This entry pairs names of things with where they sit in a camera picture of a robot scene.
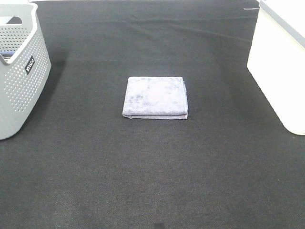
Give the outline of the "lavender towel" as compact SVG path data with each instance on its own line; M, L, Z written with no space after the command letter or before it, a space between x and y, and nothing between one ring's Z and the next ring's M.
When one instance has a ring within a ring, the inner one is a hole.
M183 78L129 77L122 115L130 119L187 119L188 100Z

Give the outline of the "black table cloth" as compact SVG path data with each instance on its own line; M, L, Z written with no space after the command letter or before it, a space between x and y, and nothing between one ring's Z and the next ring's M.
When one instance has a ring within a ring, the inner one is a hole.
M305 138L246 67L257 1L37 4L52 67L0 143L1 228L304 228ZM132 76L182 77L188 118L123 117Z

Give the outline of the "white storage bin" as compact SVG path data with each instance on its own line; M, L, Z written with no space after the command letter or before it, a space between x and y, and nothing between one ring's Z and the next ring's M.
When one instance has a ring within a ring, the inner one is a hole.
M305 2L262 0L247 68L283 126L305 134Z

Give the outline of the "grey perforated laundry basket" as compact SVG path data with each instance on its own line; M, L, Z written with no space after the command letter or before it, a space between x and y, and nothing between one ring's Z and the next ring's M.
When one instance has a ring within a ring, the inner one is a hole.
M15 135L34 108L48 79L51 62L46 48L38 6L27 0L2 0L0 15L19 18L20 23L0 26L0 138Z

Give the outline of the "blue towel in basket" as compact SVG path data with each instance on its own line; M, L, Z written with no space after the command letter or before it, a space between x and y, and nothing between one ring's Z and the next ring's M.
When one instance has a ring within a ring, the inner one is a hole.
M14 55L15 51L0 51L0 55L4 58L4 59L9 59Z

